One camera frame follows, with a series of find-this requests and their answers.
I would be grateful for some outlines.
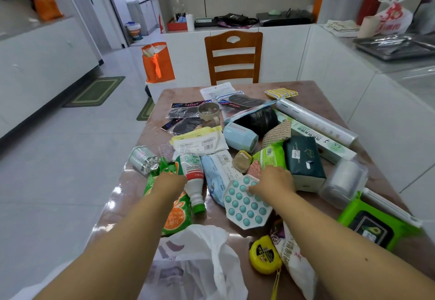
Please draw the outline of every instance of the red box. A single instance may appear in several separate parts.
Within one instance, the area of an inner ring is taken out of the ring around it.
[[[167,23],[167,30],[168,31],[182,31],[188,29],[188,23],[176,23],[172,22],[174,19],[171,18],[171,20]]]

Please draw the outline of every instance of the bucket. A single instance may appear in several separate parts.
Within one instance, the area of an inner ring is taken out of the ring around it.
[[[140,32],[140,24],[135,22],[128,22],[125,24],[128,32],[130,33],[133,41],[142,40],[142,33]]]

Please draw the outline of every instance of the green floor mat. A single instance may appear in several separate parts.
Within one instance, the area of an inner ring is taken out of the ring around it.
[[[99,77],[84,88],[64,108],[79,108],[83,106],[99,106],[113,93],[125,77]]]
[[[154,101],[151,97],[148,97],[148,101],[145,103],[144,108],[142,111],[140,111],[138,117],[136,118],[137,121],[147,121],[148,118],[151,115],[151,112],[153,111],[155,107]]]

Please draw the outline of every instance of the wooden chair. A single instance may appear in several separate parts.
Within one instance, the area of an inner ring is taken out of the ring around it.
[[[239,40],[228,41],[230,37],[238,37]],[[227,31],[219,35],[206,37],[205,50],[207,52],[208,70],[210,72],[211,85],[215,86],[217,81],[251,77],[253,83],[258,83],[260,74],[261,45],[263,33],[246,31]],[[213,56],[213,51],[233,48],[255,47],[254,54],[234,54],[225,56]],[[216,72],[215,66],[232,64],[253,64],[254,68],[238,69]]]

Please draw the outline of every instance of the baking tray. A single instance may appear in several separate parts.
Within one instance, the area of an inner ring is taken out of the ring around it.
[[[435,41],[424,35],[393,34],[353,42],[358,49],[384,61],[435,56]]]

